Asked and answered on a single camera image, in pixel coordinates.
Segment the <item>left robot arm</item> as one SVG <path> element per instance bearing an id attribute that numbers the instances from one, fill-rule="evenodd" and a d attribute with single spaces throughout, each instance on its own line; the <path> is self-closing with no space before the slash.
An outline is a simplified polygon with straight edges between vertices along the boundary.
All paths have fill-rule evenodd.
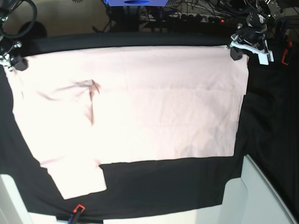
<path id="1" fill-rule="evenodd" d="M 227 48 L 235 61 L 242 59 L 244 51 L 250 51 L 258 56 L 261 65 L 269 65 L 274 61 L 274 56 L 266 39 L 267 24 L 275 19 L 280 8 L 274 0 L 256 0 L 254 5 L 248 1 L 246 3 L 249 5 L 249 15 L 244 24 L 237 25 Z"/>

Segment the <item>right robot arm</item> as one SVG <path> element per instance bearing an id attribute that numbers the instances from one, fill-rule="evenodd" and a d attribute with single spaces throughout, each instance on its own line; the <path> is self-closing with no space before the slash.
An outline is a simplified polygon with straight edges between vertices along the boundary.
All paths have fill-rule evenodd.
<path id="1" fill-rule="evenodd" d="M 0 65 L 8 71 L 27 69 L 20 55 L 21 39 L 33 28 L 37 8 L 31 0 L 2 0 L 0 2 Z"/>

